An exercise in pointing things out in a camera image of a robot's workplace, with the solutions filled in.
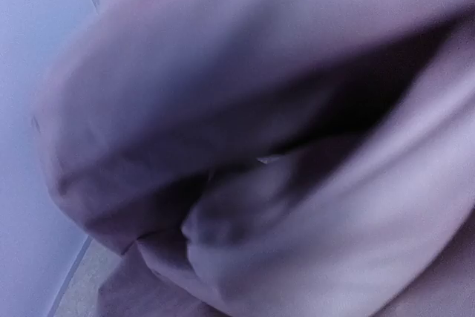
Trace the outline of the pink and black folding umbrella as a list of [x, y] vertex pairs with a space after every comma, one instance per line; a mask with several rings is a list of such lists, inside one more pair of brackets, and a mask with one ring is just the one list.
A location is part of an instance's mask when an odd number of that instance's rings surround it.
[[472, 316], [474, 0], [110, 0], [34, 111], [98, 316]]

